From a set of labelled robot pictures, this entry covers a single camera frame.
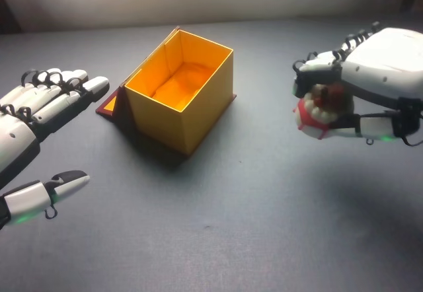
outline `white robotic hand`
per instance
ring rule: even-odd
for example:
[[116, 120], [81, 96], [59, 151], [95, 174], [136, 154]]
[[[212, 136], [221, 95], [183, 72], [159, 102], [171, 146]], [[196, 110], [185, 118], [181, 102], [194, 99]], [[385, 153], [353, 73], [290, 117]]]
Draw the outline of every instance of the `white robotic hand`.
[[[49, 134], [63, 127], [89, 104], [98, 101], [108, 90], [106, 77], [89, 79], [83, 70], [61, 72], [59, 69], [49, 69], [26, 72], [22, 76], [20, 86], [0, 99], [0, 189], [38, 155], [40, 143]], [[63, 173], [66, 176], [63, 181], [67, 188], [78, 190], [88, 182], [89, 177], [84, 172], [70, 172]], [[76, 174], [76, 182], [69, 184], [72, 172]], [[37, 198], [38, 195], [33, 195], [41, 196], [42, 192], [39, 190], [42, 185], [37, 182], [5, 194], [2, 201], [3, 206], [8, 207], [6, 220], [22, 219], [23, 215], [26, 216], [25, 211], [37, 211], [44, 207], [48, 201], [46, 197], [42, 200], [41, 197]], [[54, 193], [47, 187], [46, 192], [51, 199], [49, 203], [53, 204]]]
[[[384, 28], [349, 35], [339, 50], [310, 53], [298, 60], [293, 93], [298, 128], [317, 139], [334, 136], [402, 139], [420, 128], [423, 111], [423, 34]], [[354, 113], [353, 97], [388, 108], [379, 114]]]

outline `open box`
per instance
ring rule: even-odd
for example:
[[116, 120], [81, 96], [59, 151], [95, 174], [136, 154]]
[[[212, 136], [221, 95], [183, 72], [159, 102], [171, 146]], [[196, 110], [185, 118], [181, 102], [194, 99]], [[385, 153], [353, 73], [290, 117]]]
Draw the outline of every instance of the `open box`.
[[234, 97], [233, 50], [176, 28], [97, 112], [190, 155]]

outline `box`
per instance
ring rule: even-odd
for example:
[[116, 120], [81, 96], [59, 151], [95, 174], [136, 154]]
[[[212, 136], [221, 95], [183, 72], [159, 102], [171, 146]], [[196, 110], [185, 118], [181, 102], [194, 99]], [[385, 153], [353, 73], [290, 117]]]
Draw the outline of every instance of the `box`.
[[233, 50], [176, 28], [120, 88], [138, 131], [190, 155], [235, 97]]

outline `table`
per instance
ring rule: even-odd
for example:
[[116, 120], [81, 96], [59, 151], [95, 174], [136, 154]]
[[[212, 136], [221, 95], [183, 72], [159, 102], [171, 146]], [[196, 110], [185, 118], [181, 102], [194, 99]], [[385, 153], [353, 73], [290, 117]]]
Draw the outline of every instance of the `table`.
[[[292, 115], [292, 63], [371, 22], [182, 26], [235, 50], [238, 97], [186, 161], [132, 143], [95, 114], [101, 101], [51, 135], [3, 191], [71, 169], [92, 179], [56, 205], [56, 219], [2, 230], [1, 290], [421, 291], [423, 149], [316, 141]], [[411, 17], [383, 23], [423, 30]], [[59, 67], [108, 77], [110, 94], [172, 29], [2, 36], [0, 92], [29, 68]]]

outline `open box lid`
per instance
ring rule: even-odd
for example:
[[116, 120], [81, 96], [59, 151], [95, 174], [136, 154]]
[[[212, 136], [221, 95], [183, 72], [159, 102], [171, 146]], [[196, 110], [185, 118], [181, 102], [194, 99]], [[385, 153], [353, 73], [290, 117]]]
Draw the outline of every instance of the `open box lid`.
[[97, 114], [109, 119], [119, 126], [133, 126], [134, 121], [124, 88], [125, 84], [142, 69], [144, 63], [157, 51], [157, 49], [172, 38], [179, 29], [179, 26], [173, 29], [173, 31], [156, 47], [156, 49], [151, 52], [128, 77], [126, 77], [125, 81], [123, 81], [122, 84], [120, 84], [119, 87], [96, 109], [95, 112]]

